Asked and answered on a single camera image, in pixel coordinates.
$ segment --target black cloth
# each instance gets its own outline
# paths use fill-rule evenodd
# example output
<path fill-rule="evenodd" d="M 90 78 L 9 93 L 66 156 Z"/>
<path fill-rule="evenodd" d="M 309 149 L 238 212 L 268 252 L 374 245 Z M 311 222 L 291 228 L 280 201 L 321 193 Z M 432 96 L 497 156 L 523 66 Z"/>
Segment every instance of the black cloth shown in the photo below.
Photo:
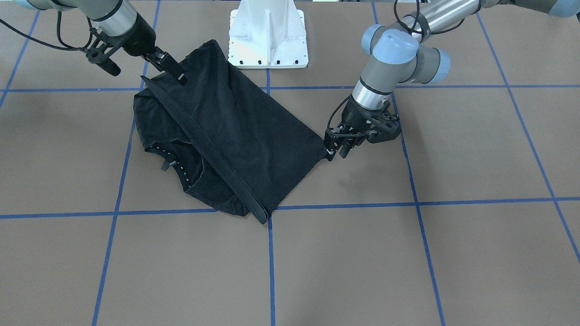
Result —
<path fill-rule="evenodd" d="M 142 77 L 133 109 L 145 151 L 165 158 L 183 190 L 264 224 L 324 158 L 322 138 L 227 62 L 215 40 L 182 62 L 189 81 Z"/>

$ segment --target blue joint cap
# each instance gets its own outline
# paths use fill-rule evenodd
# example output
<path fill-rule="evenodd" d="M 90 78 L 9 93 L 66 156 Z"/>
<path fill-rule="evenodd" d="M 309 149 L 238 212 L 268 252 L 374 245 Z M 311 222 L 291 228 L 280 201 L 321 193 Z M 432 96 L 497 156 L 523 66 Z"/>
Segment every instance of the blue joint cap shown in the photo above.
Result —
<path fill-rule="evenodd" d="M 30 2 L 26 0 L 13 0 L 13 1 L 26 9 L 38 10 L 35 6 L 31 5 Z"/>
<path fill-rule="evenodd" d="M 579 0 L 558 0 L 550 9 L 550 16 L 572 17 L 580 12 Z"/>
<path fill-rule="evenodd" d="M 437 69 L 437 72 L 435 73 L 435 77 L 433 77 L 433 79 L 431 79 L 430 82 L 428 82 L 427 84 L 430 84 L 432 82 L 440 82 L 442 80 L 445 79 L 445 77 L 447 77 L 447 75 L 449 74 L 449 70 L 451 69 L 451 58 L 449 57 L 449 55 L 447 54 L 447 52 L 440 50 L 440 49 L 436 49 L 437 51 L 439 51 L 439 68 Z"/>
<path fill-rule="evenodd" d="M 388 64 L 404 64 L 417 55 L 419 42 L 399 30 L 386 30 L 372 50 L 372 55 Z"/>
<path fill-rule="evenodd" d="M 376 31 L 381 27 L 383 27 L 383 25 L 374 24 L 373 26 L 367 28 L 367 30 L 362 35 L 361 46 L 364 52 L 366 52 L 368 55 L 371 55 L 372 38 L 375 36 Z"/>

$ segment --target blue grid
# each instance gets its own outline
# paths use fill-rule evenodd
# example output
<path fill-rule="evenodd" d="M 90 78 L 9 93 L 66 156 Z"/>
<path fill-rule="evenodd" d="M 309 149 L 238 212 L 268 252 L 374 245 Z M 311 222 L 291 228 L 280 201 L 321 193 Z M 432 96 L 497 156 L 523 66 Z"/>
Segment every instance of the blue grid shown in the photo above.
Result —
<path fill-rule="evenodd" d="M 160 11 L 161 0 L 157 1 L 157 7 L 155 9 L 155 18 L 153 21 L 153 29 L 155 30 L 157 26 L 157 19 Z M 376 7 L 374 3 L 372 5 L 372 14 L 375 20 L 375 23 L 378 24 L 378 17 L 376 12 Z M 34 17 L 34 21 L 32 26 L 28 32 L 29 35 L 32 35 L 36 23 L 39 18 L 40 11 L 36 13 Z M 429 252 L 429 243 L 427 240 L 426 231 L 423 225 L 423 219 L 421 215 L 421 207 L 424 206 L 434 206 L 434 205 L 473 205 L 473 204 L 507 204 L 507 203 L 522 203 L 522 202 L 552 202 L 554 203 L 554 207 L 560 217 L 564 230 L 568 236 L 572 249 L 574 250 L 578 262 L 580 263 L 580 252 L 578 251 L 578 247 L 570 233 L 568 228 L 568 224 L 562 211 L 560 209 L 559 203 L 566 202 L 566 201 L 580 201 L 580 197 L 556 197 L 554 191 L 550 185 L 546 172 L 543 168 L 541 159 L 535 149 L 534 143 L 528 132 L 528 129 L 525 125 L 523 117 L 521 116 L 520 109 L 516 102 L 515 97 L 512 93 L 512 88 L 580 88 L 580 85 L 512 85 L 508 83 L 507 78 L 503 72 L 503 68 L 499 62 L 499 59 L 495 53 L 494 47 L 491 43 L 491 40 L 487 34 L 487 30 L 485 29 L 485 25 L 480 17 L 479 14 L 476 14 L 477 19 L 481 25 L 481 29 L 485 35 L 485 38 L 488 42 L 488 45 L 491 49 L 491 52 L 494 56 L 495 62 L 498 66 L 499 72 L 503 78 L 504 84 L 503 85 L 399 85 L 397 88 L 399 89 L 409 89 L 409 88 L 505 88 L 509 92 L 510 98 L 514 105 L 514 109 L 518 115 L 520 120 L 521 126 L 525 132 L 527 137 L 528 143 L 532 152 L 534 153 L 534 157 L 536 162 L 542 172 L 542 176 L 546 183 L 546 187 L 549 190 L 550 197 L 540 197 L 540 198 L 510 198 L 510 199 L 499 199 L 499 200 L 459 200 L 459 201 L 418 201 L 417 193 L 415 190 L 415 183 L 413 180 L 413 174 L 411 169 L 411 163 L 409 160 L 409 156 L 407 154 L 407 147 L 405 145 L 405 137 L 404 133 L 401 133 L 401 143 L 403 147 L 403 154 L 407 161 L 407 167 L 409 172 L 409 182 L 411 184 L 411 190 L 413 194 L 413 202 L 384 202 L 384 203 L 371 203 L 371 204 L 334 204 L 334 205 L 287 205 L 287 206 L 280 206 L 278 210 L 297 210 L 297 209 L 349 209 L 349 208 L 368 208 L 368 207 L 415 207 L 418 223 L 421 231 L 421 235 L 423 238 L 423 245 L 425 248 L 425 254 L 427 259 L 427 265 L 429 267 L 429 272 L 432 278 L 433 284 L 433 291 L 436 298 L 437 309 L 440 316 L 440 323 L 442 326 L 445 326 L 445 318 L 443 313 L 443 307 L 441 304 L 438 288 L 437 288 L 437 280 Z M 6 99 L 8 93 L 26 93 L 26 92 L 118 92 L 118 91 L 140 91 L 144 88 L 144 83 L 141 82 L 141 86 L 139 88 L 60 88 L 60 89 L 11 89 L 10 86 L 16 75 L 16 71 L 19 67 L 20 61 L 24 55 L 24 51 L 28 45 L 29 40 L 25 40 L 24 45 L 19 53 L 19 56 L 16 60 L 16 64 L 12 70 L 6 88 L 4 90 L 0 90 L 2 92 L 2 96 L 0 97 L 0 110 L 2 109 L 2 105 Z M 147 72 L 148 64 L 145 63 L 143 66 L 143 75 Z M 261 87 L 265 90 L 268 94 L 270 94 L 271 90 L 304 90 L 304 89 L 353 89 L 353 86 L 350 85 L 328 85 L 328 86 L 270 86 L 270 70 L 266 70 L 266 86 Z M 398 113 L 396 98 L 393 95 L 393 107 L 395 112 Z M 129 156 L 131 154 L 131 143 L 133 138 L 133 133 L 135 131 L 135 121 L 132 122 L 131 130 L 129 132 L 129 140 L 127 144 L 126 154 L 125 154 L 125 161 L 123 165 L 123 170 L 121 174 L 121 180 L 119 181 L 119 192 L 117 196 L 117 202 L 115 205 L 115 209 L 112 212 L 72 212 L 72 213 L 36 213 L 36 214 L 7 214 L 7 215 L 0 215 L 0 219 L 27 219 L 27 218 L 67 218 L 67 217 L 80 217 L 80 216 L 113 216 L 113 221 L 111 223 L 111 229 L 109 233 L 108 243 L 107 243 L 107 250 L 105 255 L 105 260 L 103 263 L 103 271 L 101 274 L 101 280 L 99 283 L 99 290 L 97 293 L 97 298 L 95 302 L 95 310 L 93 313 L 93 320 L 92 325 L 95 326 L 97 324 L 98 316 L 99 316 L 99 309 L 100 303 L 102 299 L 104 284 L 106 280 L 107 268 L 108 268 L 108 261 L 110 258 L 111 249 L 113 246 L 113 239 L 115 234 L 115 227 L 117 225 L 117 219 L 119 216 L 127 216 L 127 215 L 161 215 L 161 214 L 176 214 L 176 213 L 211 213 L 216 212 L 215 209 L 207 208 L 207 209 L 166 209 L 166 210 L 151 210 L 151 211 L 121 211 L 119 208 L 121 206 L 121 199 L 122 193 L 125 183 L 125 176 L 127 172 Z M 272 219 L 268 221 L 268 232 L 269 232 L 269 260 L 270 260 L 270 319 L 271 325 L 275 326 L 276 324 L 276 300 L 274 295 L 274 245 L 273 245 L 273 222 Z"/>

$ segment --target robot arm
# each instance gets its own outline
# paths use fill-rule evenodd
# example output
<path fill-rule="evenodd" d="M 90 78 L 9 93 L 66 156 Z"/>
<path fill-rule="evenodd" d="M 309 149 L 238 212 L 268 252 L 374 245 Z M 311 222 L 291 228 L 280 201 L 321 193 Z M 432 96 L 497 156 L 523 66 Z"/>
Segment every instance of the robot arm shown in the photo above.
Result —
<path fill-rule="evenodd" d="M 327 159 L 331 161 L 337 152 L 345 158 L 365 140 L 379 143 L 397 138 L 401 133 L 398 116 L 388 111 L 395 86 L 402 82 L 442 81 L 451 67 L 448 54 L 421 43 L 480 9 L 497 4 L 513 4 L 560 17 L 580 12 L 579 0 L 433 0 L 419 13 L 410 13 L 388 27 L 370 26 L 361 41 L 370 55 L 369 61 L 352 95 L 344 101 L 340 124 L 331 129 L 329 121 L 325 133 Z"/>
<path fill-rule="evenodd" d="M 110 59 L 119 48 L 131 56 L 141 56 L 157 70 L 166 71 L 180 84 L 187 82 L 183 69 L 167 52 L 155 46 L 155 31 L 128 0 L 15 0 L 29 9 L 80 9 L 96 23 L 90 32 L 97 40 L 86 50 L 89 62 L 117 76 L 121 69 Z"/>

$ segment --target white stand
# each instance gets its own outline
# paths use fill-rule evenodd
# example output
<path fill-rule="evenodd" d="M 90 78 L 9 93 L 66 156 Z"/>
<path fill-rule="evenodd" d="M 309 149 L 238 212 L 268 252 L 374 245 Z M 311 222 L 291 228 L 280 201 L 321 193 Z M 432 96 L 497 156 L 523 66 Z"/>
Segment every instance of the white stand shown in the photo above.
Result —
<path fill-rule="evenodd" d="M 292 0 L 242 0 L 230 14 L 228 61 L 241 69 L 306 67 L 304 12 Z"/>

